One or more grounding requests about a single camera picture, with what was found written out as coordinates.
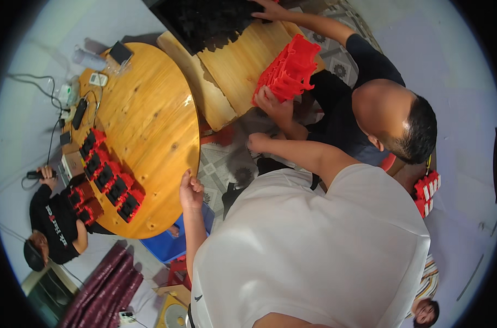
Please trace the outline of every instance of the man in black shirt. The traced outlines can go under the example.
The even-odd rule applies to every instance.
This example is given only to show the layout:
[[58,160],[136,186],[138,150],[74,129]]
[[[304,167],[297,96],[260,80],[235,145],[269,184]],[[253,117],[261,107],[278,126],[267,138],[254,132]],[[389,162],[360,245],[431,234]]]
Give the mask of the man in black shirt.
[[331,18],[285,10],[271,0],[254,0],[265,13],[252,16],[288,21],[336,40],[356,62],[359,74],[353,89],[324,70],[311,76],[315,87],[305,92],[302,107],[316,99],[325,115],[307,127],[292,120],[292,101],[279,103],[268,87],[255,97],[287,139],[331,144],[355,159],[379,165],[389,152],[409,164],[424,162],[436,145],[437,123],[432,107],[423,97],[405,88],[388,58],[360,35]]
[[50,198],[57,185],[57,177],[52,178],[52,168],[37,171],[42,172],[44,179],[39,180],[42,186],[30,202],[32,235],[25,242],[24,253],[32,270],[41,271],[48,264],[48,258],[63,264],[83,253],[88,246],[88,234],[65,193]]

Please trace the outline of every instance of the black cap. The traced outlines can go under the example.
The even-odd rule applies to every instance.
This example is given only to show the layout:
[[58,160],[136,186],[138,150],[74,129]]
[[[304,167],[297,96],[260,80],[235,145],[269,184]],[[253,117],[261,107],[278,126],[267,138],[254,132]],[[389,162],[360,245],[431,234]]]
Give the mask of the black cap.
[[37,248],[35,248],[34,243],[30,240],[25,241],[23,251],[25,253],[25,260],[33,271],[39,272],[45,267],[43,255]]

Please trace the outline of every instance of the ear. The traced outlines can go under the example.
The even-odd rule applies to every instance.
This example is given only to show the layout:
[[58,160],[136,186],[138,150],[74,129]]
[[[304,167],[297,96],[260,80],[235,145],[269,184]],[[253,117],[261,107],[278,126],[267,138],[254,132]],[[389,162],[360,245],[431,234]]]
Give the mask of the ear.
[[380,152],[383,152],[383,149],[385,149],[383,147],[383,144],[381,143],[381,141],[376,138],[374,135],[370,134],[367,136],[369,138],[369,141],[376,147],[380,150]]

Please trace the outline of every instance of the man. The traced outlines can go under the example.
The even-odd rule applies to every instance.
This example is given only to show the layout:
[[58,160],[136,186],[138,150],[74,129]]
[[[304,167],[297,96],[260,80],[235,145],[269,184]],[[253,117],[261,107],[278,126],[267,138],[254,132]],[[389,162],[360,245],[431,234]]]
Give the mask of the man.
[[[57,177],[52,177],[52,168],[39,167],[37,172],[43,174],[43,179],[39,180],[42,185],[30,202],[32,235],[25,242],[23,251],[29,267],[41,271],[49,258],[63,264],[82,254],[88,246],[88,234],[65,193],[50,198],[57,185]],[[94,224],[97,225],[94,232],[110,233]]]
[[427,100],[405,88],[387,57],[334,19],[285,10],[272,0],[254,1],[265,7],[265,13],[252,16],[292,22],[334,39],[349,51],[359,69],[353,89],[327,70],[311,76],[315,87],[304,93],[301,106],[309,109],[316,99],[325,115],[307,127],[292,120],[292,101],[278,104],[269,88],[261,88],[255,101],[287,139],[328,143],[374,166],[389,152],[408,164],[429,157],[436,145],[436,116]]
[[405,318],[414,316],[415,328],[429,328],[436,323],[440,314],[438,302],[433,301],[438,288],[438,267],[432,254],[427,255],[422,280],[416,298]]
[[[203,185],[187,170],[180,201],[192,281],[188,327],[396,327],[422,277],[429,234],[414,201],[381,168],[313,141],[249,137],[276,165],[206,237]],[[273,161],[260,158],[258,167]]]

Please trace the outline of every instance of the round wooden table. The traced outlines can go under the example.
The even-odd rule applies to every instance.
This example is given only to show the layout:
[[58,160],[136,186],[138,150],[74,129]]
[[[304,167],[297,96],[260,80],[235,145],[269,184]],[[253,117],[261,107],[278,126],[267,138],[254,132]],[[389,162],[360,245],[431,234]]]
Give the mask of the round wooden table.
[[[108,77],[95,128],[105,132],[112,160],[140,184],[145,199],[127,223],[94,182],[91,185],[105,211],[97,222],[117,235],[144,239],[164,232],[182,213],[179,185],[186,169],[191,168],[193,175],[198,172],[199,125],[190,88],[172,59],[145,43],[126,45],[134,52],[131,68]],[[100,87],[88,83],[93,72],[86,69],[79,78],[80,93],[93,90],[99,98]],[[89,93],[91,104],[81,127],[72,130],[74,147],[82,145],[92,126],[94,97]]]

